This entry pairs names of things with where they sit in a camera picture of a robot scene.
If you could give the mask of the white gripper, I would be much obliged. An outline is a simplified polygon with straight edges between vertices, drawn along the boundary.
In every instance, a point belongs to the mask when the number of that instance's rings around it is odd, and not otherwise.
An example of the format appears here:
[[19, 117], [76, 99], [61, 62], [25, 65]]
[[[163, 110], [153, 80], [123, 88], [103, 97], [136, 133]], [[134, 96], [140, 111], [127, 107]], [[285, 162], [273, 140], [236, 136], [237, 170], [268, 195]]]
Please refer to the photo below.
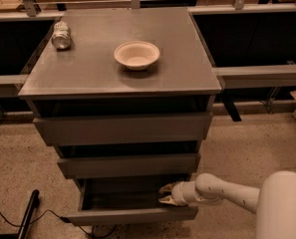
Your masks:
[[169, 183], [163, 186], [158, 192], [160, 194], [171, 193], [171, 195], [160, 198], [158, 202], [172, 206], [183, 206], [195, 202], [197, 198], [194, 181]]

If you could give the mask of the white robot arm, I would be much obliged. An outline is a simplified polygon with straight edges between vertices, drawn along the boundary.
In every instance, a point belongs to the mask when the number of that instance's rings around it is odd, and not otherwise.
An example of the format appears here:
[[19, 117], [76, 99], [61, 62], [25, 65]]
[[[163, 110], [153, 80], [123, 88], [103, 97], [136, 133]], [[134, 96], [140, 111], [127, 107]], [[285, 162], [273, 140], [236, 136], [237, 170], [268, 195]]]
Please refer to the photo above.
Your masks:
[[256, 215], [255, 239], [296, 239], [296, 172], [277, 171], [260, 188], [200, 174], [194, 181], [169, 183], [158, 201], [173, 206], [228, 200]]

